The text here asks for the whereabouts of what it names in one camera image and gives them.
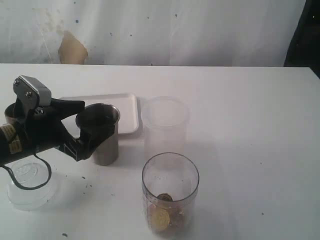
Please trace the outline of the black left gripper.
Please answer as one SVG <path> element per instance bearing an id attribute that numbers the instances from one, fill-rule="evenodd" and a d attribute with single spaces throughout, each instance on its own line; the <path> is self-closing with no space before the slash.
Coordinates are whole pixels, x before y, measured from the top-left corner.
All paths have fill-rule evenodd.
<path id="1" fill-rule="evenodd" d="M 85 109 L 83 100 L 52 98 L 50 106 L 31 108 L 16 99 L 13 124 L 22 150 L 13 155 L 14 160 L 57 148 L 76 161 L 93 157 L 95 162 L 115 161 L 115 126 L 81 127 L 76 139 L 68 132 L 62 120 Z"/>

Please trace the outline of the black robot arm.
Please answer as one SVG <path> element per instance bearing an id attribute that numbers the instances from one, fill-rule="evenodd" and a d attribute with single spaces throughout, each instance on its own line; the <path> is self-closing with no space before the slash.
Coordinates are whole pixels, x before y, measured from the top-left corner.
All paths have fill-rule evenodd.
<path id="1" fill-rule="evenodd" d="M 20 100 L 5 109 L 7 123 L 0 127 L 0 163 L 17 160 L 55 148 L 74 160 L 91 157 L 116 131 L 104 116 L 104 104 L 85 106 L 83 100 L 51 100 L 25 114 Z"/>

